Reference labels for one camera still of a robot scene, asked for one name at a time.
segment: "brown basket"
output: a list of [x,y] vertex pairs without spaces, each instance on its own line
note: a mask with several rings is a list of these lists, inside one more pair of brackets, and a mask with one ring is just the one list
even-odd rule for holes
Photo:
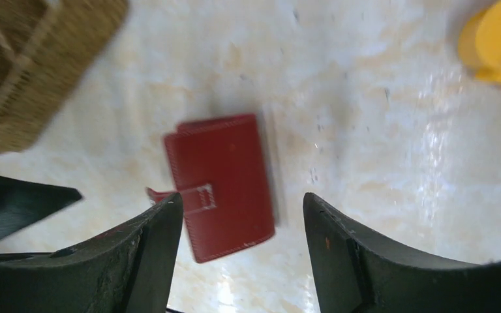
[[0,153],[35,143],[127,9],[128,0],[0,0]]

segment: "yellow object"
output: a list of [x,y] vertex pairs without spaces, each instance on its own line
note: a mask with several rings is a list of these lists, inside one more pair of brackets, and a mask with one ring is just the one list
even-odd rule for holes
[[476,79],[501,85],[501,1],[475,15],[464,27],[458,54]]

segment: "wallet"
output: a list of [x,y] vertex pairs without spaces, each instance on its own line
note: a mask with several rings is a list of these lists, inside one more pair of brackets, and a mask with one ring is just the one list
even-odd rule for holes
[[275,234],[271,194],[254,114],[181,123],[164,138],[177,191],[173,192],[197,263],[262,243]]

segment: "marble surface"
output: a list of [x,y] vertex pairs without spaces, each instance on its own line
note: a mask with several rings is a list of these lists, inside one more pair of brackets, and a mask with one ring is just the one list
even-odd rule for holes
[[53,251],[169,190],[175,124],[261,117],[280,221],[268,242],[193,262],[181,238],[170,307],[319,312],[302,197],[410,246],[501,260],[501,90],[473,81],[455,43],[491,1],[132,0],[110,47],[37,145],[0,174],[79,188],[80,202],[0,242]]

